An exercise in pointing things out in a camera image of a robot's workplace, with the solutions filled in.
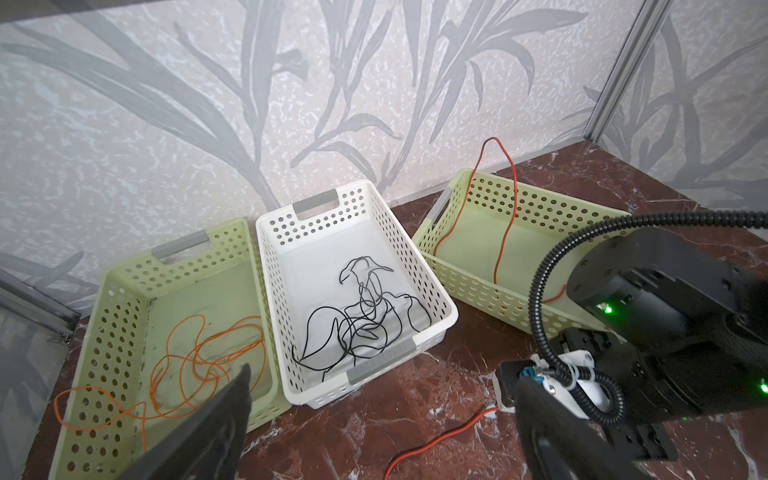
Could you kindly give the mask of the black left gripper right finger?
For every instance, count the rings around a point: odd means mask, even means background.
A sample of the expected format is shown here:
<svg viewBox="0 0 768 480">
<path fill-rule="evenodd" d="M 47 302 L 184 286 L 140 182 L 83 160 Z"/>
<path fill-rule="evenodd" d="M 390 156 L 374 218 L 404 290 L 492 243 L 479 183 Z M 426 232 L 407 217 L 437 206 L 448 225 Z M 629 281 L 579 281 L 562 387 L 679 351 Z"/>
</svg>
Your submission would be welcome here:
<svg viewBox="0 0 768 480">
<path fill-rule="evenodd" d="M 646 479 L 531 378 L 515 389 L 519 440 L 534 479 Z"/>
</svg>

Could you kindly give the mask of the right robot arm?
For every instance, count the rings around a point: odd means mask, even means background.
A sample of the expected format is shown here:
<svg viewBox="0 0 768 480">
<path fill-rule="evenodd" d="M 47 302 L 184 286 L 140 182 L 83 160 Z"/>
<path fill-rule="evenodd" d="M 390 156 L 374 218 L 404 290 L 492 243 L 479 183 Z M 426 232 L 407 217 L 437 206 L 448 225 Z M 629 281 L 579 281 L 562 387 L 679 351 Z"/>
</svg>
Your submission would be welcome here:
<svg viewBox="0 0 768 480">
<path fill-rule="evenodd" d="M 567 283 L 602 331 L 563 330 L 622 388 L 626 417 L 608 442 L 629 460 L 675 460 L 668 420 L 767 403 L 767 283 L 668 231 L 642 228 L 595 246 Z"/>
</svg>

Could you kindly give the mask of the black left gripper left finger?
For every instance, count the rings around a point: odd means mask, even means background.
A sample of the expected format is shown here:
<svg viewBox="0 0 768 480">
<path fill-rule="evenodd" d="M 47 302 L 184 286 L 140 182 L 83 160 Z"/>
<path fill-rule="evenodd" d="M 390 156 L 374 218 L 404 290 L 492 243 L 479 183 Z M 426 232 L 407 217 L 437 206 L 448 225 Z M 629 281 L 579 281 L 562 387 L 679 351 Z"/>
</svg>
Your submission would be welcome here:
<svg viewBox="0 0 768 480">
<path fill-rule="evenodd" d="M 129 466 L 122 479 L 233 479 L 251 410 L 250 367 L 158 445 Z"/>
</svg>

